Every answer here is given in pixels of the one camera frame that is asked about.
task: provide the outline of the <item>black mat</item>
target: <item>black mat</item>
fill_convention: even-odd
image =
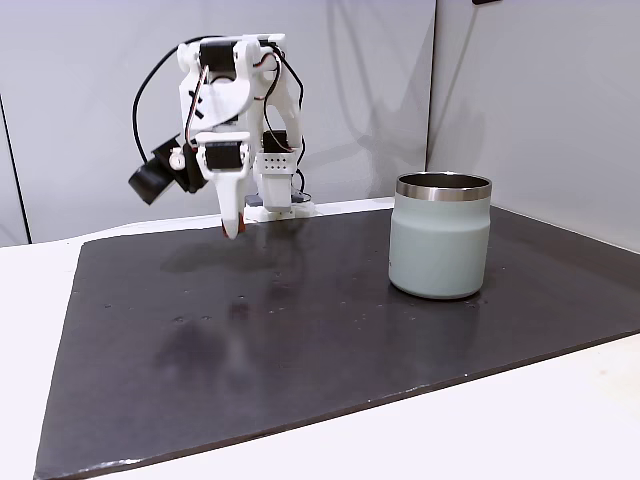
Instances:
[[[403,294],[390,214],[86,244],[35,478],[231,445],[640,328],[639,255],[498,209],[481,294]]]

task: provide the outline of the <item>light blue mug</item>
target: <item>light blue mug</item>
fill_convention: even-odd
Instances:
[[[412,295],[463,298],[482,287],[491,181],[452,172],[402,175],[391,217],[389,278]]]

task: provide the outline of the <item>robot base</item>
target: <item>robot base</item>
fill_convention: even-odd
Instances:
[[[273,222],[291,218],[309,218],[316,214],[313,202],[294,203],[286,212],[270,212],[264,207],[245,207],[244,219],[247,222]]]

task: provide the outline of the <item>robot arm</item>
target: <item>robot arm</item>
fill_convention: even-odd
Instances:
[[[300,104],[288,90],[291,70],[284,60],[285,36],[212,37],[182,44],[177,51],[179,66],[187,74],[179,87],[183,138],[156,149],[155,158],[129,183],[151,204],[169,178],[191,193],[212,181],[225,233],[235,238],[244,229],[244,184],[251,168],[264,208],[291,209],[291,181],[303,138]],[[267,78],[267,72],[273,72],[273,78]],[[271,129],[267,104],[276,107],[285,131]],[[147,170],[155,167],[165,180],[155,179],[150,192],[145,180],[153,173]]]

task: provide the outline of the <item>gray wall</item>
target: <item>gray wall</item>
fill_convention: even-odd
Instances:
[[[0,91],[34,241],[128,222],[217,213],[213,186],[152,207],[131,102],[156,61],[203,34],[284,32],[305,83],[307,191],[317,202],[393,193],[424,168],[435,0],[25,0],[3,5]],[[149,150],[180,130],[170,60],[140,104]]]
[[[0,247],[25,243],[27,235],[11,166],[5,124],[0,115]]]
[[[640,251],[640,2],[438,0],[429,170]]]

